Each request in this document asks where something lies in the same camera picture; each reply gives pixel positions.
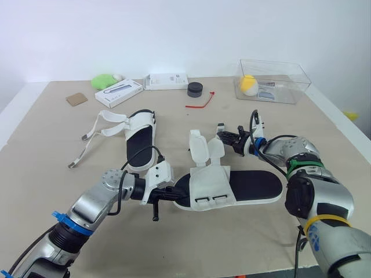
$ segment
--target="black wire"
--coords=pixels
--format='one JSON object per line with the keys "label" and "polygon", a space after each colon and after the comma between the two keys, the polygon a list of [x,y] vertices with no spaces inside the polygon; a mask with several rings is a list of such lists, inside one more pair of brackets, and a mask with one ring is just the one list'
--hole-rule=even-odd
{"label": "black wire", "polygon": [[255,117],[255,114],[257,114],[257,110],[254,110],[251,114],[251,117],[250,117],[250,126],[249,126],[249,131],[250,131],[250,139],[251,139],[251,143],[253,144],[254,146],[254,149],[257,151],[257,153],[260,155],[261,158],[263,158],[266,162],[268,162],[270,165],[272,165],[273,167],[275,167],[282,175],[284,175],[286,177],[286,173],[285,171],[283,171],[281,168],[279,168],[276,164],[274,164],[272,161],[270,161],[268,158],[266,158],[266,156],[264,154],[261,153],[261,151],[259,150],[259,148],[257,148],[255,146],[255,140],[254,140],[254,136],[253,136],[253,119]]}
{"label": "black wire", "polygon": [[52,229],[54,229],[55,225],[51,226],[48,230],[46,230],[42,235],[40,235],[37,239],[34,240],[34,242],[32,242],[30,244],[30,246],[27,247],[26,250],[23,251],[23,253],[18,257],[18,259],[14,262],[14,264],[12,265],[12,267],[9,269],[8,273],[11,275],[13,274],[13,271],[15,270],[15,268],[17,267],[17,265],[20,263],[20,261],[22,261],[22,259],[28,254],[28,252],[31,251],[32,248],[35,247],[35,245],[49,232],[52,231]]}
{"label": "black wire", "polygon": [[299,264],[299,246],[300,246],[300,239],[301,239],[301,230],[297,234],[296,239],[296,246],[295,246],[295,267],[294,267],[294,278],[297,277],[297,266]]}
{"label": "black wire", "polygon": [[[140,149],[139,151],[137,151],[131,158],[129,158],[128,161],[126,161],[125,164],[121,167],[121,170],[123,170],[130,163],[130,161],[132,161],[138,154],[140,154],[141,152],[149,148],[154,148],[157,151],[159,160],[163,159],[163,156],[160,150],[156,146],[153,146],[153,145],[146,146],[143,149]],[[110,216],[118,215],[121,211],[122,185],[123,185],[123,179],[125,178],[125,175],[127,172],[128,171],[124,171],[120,179],[120,185],[118,187],[118,197],[117,197],[117,211],[115,211],[114,213],[108,213],[108,215]]]}
{"label": "black wire", "polygon": [[131,158],[129,158],[128,161],[126,161],[125,164],[121,167],[121,170],[123,170],[138,154],[149,148],[154,148],[157,151],[159,158],[162,157],[160,150],[156,146],[153,145],[146,146],[143,149],[137,151]]}
{"label": "black wire", "polygon": [[122,176],[121,176],[121,179],[120,179],[120,185],[118,187],[118,197],[117,197],[117,211],[115,211],[114,213],[108,213],[107,215],[111,215],[111,216],[117,215],[121,211],[122,185],[123,185],[123,180],[124,180],[127,173],[128,173],[128,171],[125,170],[122,173]]}
{"label": "black wire", "polygon": [[264,149],[263,149],[263,152],[265,152],[265,151],[268,149],[268,147],[270,146],[270,144],[271,144],[273,141],[275,141],[275,140],[277,140],[277,139],[279,139],[279,138],[284,138],[284,137],[295,138],[295,137],[297,137],[297,136],[296,136],[296,135],[287,135],[287,134],[276,136],[276,137],[270,139],[270,140],[267,142],[267,144],[265,145],[265,147],[264,147]]}

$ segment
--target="white box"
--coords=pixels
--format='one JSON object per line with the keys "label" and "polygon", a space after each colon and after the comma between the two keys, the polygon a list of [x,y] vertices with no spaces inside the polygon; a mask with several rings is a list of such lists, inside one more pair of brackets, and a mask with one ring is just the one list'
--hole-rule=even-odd
{"label": "white box", "polygon": [[141,84],[131,79],[124,79],[123,81],[117,82],[97,92],[95,98],[108,108],[113,108],[141,91],[143,91],[143,86]]}
{"label": "white box", "polygon": [[186,89],[186,74],[149,74],[143,79],[144,90]]}

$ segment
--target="red cable tie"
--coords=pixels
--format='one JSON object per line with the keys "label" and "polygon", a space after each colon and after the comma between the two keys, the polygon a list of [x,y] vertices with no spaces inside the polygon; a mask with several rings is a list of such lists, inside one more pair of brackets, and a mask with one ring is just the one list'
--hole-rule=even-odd
{"label": "red cable tie", "polygon": [[187,107],[187,108],[205,108],[207,106],[207,104],[210,102],[210,100],[213,98],[214,95],[215,95],[215,92],[210,92],[210,98],[207,101],[207,103],[205,103],[204,106],[190,106],[190,105],[186,105],[185,107]]}

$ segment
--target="clear plastic box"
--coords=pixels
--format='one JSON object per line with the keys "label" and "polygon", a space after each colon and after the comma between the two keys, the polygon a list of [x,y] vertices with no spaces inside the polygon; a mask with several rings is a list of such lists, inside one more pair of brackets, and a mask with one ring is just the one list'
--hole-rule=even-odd
{"label": "clear plastic box", "polygon": [[295,104],[311,84],[298,64],[245,59],[239,62],[234,87],[240,100]]}

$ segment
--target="black insole pad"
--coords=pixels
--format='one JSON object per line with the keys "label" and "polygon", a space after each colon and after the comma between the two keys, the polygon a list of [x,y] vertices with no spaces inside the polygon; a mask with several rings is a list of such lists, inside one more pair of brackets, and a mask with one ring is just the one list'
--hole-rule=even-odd
{"label": "black insole pad", "polygon": [[[190,195],[190,174],[181,177],[176,188]],[[230,185],[237,201],[262,200],[277,197],[282,192],[279,178],[268,171],[231,171]],[[190,198],[176,201],[183,207],[190,207]]]}
{"label": "black insole pad", "polygon": [[[126,157],[131,158],[136,152],[141,149],[152,145],[152,126],[147,126],[137,133],[135,133],[126,142]],[[152,148],[148,148],[138,154],[132,161],[130,165],[133,167],[140,167],[146,165],[152,158]]]}

